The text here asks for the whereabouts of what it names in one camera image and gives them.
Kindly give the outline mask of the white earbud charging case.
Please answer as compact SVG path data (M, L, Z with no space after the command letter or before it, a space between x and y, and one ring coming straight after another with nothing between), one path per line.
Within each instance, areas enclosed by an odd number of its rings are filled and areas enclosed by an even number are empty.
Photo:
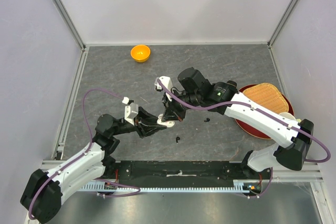
M165 126L167 128L171 128L175 125L174 121L163 121L163 114L159 114L157 119L157 124L161 126Z

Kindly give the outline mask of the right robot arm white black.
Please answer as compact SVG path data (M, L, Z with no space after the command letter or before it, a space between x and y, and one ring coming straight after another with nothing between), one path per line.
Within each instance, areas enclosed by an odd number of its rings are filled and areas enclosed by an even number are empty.
M273 139L273 145L246 154L240 166L245 178L254 178L264 169L275 166L302 169L311 145L312 122L290 120L262 107L239 92L233 81L211 84L193 67L183 70L177 79L183 87L180 94L172 92L169 77L162 76L155 81L156 90L165 92L164 121L181 121L187 109L199 109L244 122Z

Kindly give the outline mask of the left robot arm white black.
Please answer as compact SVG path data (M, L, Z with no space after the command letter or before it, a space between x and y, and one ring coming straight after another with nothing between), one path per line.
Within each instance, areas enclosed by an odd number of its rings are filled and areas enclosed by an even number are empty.
M55 168L46 172L37 169L31 174L20 199L31 220L47 223L88 182L101 176L111 178L115 173L111 154L120 143L116 135L137 132L144 138L174 126L173 121L164 122L163 115L152 115L138 105L126 106L124 115L121 119L100 116L95 135L80 152Z

